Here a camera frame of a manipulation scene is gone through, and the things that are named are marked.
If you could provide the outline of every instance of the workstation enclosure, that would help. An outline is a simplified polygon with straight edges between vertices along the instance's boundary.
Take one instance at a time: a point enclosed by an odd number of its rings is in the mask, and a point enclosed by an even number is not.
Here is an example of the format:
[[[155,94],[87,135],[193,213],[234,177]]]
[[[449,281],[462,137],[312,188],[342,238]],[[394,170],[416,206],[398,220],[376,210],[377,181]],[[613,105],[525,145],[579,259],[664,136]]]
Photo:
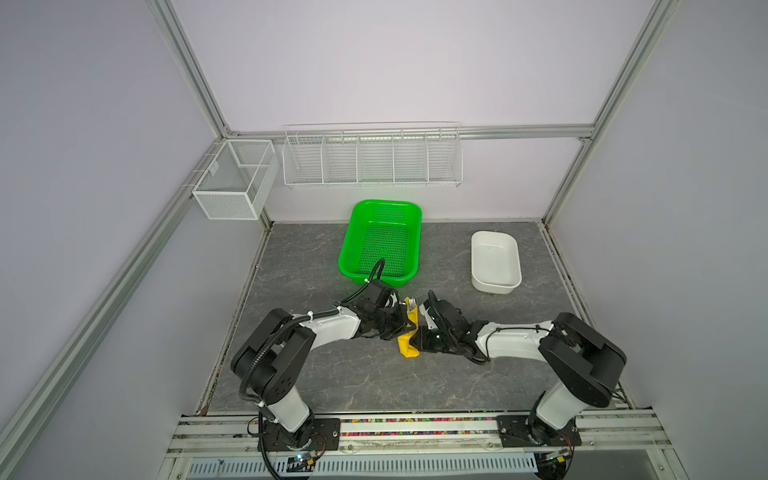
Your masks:
[[[570,312],[626,352],[568,478],[760,475],[761,2],[4,8],[0,478],[268,478],[232,352],[356,290],[337,261],[368,199],[422,210],[403,294]],[[472,286],[480,230],[517,241],[508,295]],[[346,422],[314,475],[534,478],[495,417],[555,381],[352,339],[296,385]]]

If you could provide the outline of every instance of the gray table surface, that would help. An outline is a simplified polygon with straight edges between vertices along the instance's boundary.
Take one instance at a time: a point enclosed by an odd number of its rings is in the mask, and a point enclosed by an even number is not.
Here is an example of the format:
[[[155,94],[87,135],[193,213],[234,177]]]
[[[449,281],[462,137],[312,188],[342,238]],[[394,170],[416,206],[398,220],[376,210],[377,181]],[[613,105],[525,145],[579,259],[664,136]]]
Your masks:
[[[270,235],[235,332],[234,353],[273,308],[328,310],[359,286],[339,272],[345,224],[277,224]],[[518,242],[522,284],[508,295],[477,291],[470,280],[470,237],[478,230]],[[535,223],[424,223],[419,272],[401,298],[428,290],[470,320],[534,323],[571,312],[568,293]],[[460,356],[422,353],[406,359],[396,339],[352,339],[313,350],[296,387],[316,413],[390,410],[528,410],[557,382],[544,362],[499,358],[480,366]],[[239,379],[221,372],[209,412],[253,411],[238,398]]]

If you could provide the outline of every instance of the perforated basket bottom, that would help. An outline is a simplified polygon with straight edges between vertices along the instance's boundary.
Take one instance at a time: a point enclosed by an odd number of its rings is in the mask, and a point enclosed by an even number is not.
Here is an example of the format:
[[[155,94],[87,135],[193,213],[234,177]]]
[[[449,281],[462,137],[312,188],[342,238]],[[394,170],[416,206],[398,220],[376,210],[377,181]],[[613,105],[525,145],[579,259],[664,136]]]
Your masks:
[[[383,275],[403,276],[406,274],[407,251],[408,228],[370,224],[362,239],[362,251],[356,272],[368,275],[379,259],[386,258]]]

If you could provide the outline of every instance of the white mesh basket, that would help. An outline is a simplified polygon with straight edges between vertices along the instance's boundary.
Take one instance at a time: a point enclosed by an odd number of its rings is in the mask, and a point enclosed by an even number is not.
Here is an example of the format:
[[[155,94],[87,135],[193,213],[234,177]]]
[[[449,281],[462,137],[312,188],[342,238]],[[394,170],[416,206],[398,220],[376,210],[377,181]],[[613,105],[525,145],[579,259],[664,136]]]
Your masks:
[[[288,134],[283,173],[288,187],[459,185],[457,127],[424,131]]]
[[[269,140],[226,140],[192,194],[210,219],[257,220],[280,164]]]

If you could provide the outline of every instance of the white tray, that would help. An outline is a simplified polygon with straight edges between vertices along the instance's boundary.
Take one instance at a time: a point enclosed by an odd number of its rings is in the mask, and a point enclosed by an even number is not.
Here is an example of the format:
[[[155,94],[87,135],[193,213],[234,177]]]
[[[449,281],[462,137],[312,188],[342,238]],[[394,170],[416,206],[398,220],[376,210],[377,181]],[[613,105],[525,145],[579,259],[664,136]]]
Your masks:
[[[472,285],[506,294],[523,280],[518,243],[510,235],[481,230],[472,234]]]

